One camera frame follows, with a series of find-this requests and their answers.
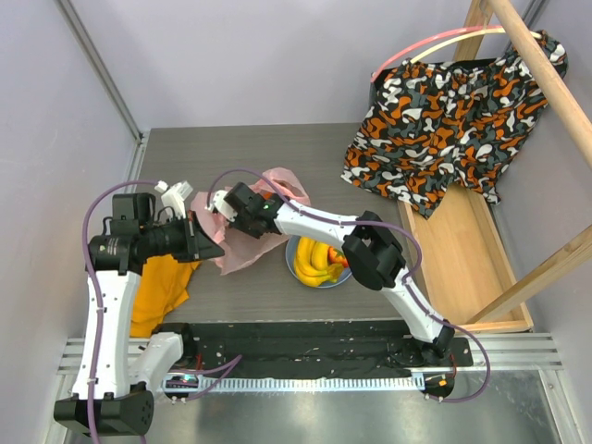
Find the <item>pink plastic bag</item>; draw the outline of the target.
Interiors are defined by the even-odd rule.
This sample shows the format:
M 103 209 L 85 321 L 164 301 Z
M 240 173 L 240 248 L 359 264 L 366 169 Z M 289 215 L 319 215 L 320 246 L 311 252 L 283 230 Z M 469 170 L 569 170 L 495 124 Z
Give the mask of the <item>pink plastic bag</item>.
M 263 172 L 263 176 L 273 182 L 290 200 L 309 205 L 310 197 L 297 176 L 285 167 L 274 167 Z M 275 230 L 263 231 L 263 226 L 239 219 L 231 222 L 220 213 L 206 209 L 206 191 L 198 192 L 191 202 L 191 210 L 197 215 L 199 223 L 207 236 L 224 250 L 224 254 L 213 259 L 225 276 L 254 264 L 265 253 L 278 247 L 288 239 L 287 235 Z

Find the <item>yellow banana bunch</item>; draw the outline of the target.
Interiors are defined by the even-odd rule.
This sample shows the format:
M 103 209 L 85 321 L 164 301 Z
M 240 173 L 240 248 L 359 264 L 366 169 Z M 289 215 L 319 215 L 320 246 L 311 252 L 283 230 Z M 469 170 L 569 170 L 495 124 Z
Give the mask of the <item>yellow banana bunch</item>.
M 328 261 L 329 248 L 323 242 L 300 237 L 292 263 L 296 277 L 303 285 L 319 288 L 339 280 L 345 268 Z

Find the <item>red orange persimmon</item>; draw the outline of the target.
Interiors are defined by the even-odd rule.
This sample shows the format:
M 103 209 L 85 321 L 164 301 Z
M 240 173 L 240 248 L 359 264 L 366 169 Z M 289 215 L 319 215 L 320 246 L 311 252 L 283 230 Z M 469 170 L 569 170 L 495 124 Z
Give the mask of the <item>red orange persimmon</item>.
M 349 267 L 348 260 L 345 254 L 333 247 L 330 247 L 327 252 L 328 261 L 331 264 L 339 264 L 342 265 L 344 268 Z

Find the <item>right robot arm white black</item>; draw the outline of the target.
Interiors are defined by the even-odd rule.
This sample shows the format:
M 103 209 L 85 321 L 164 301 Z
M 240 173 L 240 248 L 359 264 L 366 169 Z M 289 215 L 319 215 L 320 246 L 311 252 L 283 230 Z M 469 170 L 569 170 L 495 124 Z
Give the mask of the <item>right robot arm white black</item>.
M 325 243 L 343 253 L 352 276 L 380 291 L 405 321 L 423 362 L 441 364 L 450 356 L 454 328 L 419 290 L 406 265 L 393 227 L 366 211 L 341 216 L 289 200 L 277 193 L 265 198 L 239 183 L 217 191 L 210 208 L 254 238 L 277 233 Z

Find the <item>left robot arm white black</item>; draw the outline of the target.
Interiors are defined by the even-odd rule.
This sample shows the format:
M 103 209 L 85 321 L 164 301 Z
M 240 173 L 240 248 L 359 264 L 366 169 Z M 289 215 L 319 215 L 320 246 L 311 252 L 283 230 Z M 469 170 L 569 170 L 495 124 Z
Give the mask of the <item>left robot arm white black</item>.
M 186 323 L 154 327 L 140 357 L 134 363 L 128 358 L 132 308 L 147 260 L 171 255 L 188 263 L 223 253 L 186 208 L 190 192 L 187 183 L 163 192 L 164 222 L 154 212 L 153 194 L 116 194 L 103 233 L 83 242 L 89 276 L 86 339 L 72 393 L 54 404 L 54 418 L 65 428 L 93 439 L 144 437 L 168 371 L 195 362 L 198 346 Z

